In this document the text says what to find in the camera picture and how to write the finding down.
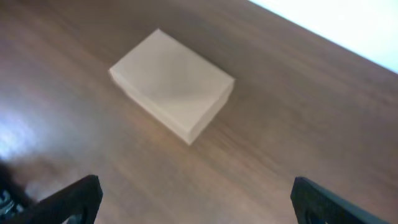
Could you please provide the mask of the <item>brown cardboard box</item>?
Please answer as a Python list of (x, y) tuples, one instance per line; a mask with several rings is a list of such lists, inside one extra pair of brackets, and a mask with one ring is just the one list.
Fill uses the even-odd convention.
[(157, 29), (116, 62), (120, 89), (191, 145), (226, 104), (235, 80)]

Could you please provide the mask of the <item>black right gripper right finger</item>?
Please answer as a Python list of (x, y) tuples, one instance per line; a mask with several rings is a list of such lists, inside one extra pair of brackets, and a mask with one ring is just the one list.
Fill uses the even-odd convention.
[(306, 177), (296, 177), (290, 199), (298, 224), (387, 224)]

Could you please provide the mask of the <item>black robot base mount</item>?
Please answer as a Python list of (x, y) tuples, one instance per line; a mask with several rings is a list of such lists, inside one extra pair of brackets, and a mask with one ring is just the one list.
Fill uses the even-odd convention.
[(24, 188), (17, 184), (8, 167), (1, 162), (1, 223), (34, 205), (35, 202), (26, 194)]

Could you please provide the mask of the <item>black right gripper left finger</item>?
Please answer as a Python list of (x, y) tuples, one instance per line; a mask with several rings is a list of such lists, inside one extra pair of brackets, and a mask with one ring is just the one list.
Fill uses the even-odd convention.
[(98, 176), (87, 175), (4, 223), (94, 224), (102, 198)]

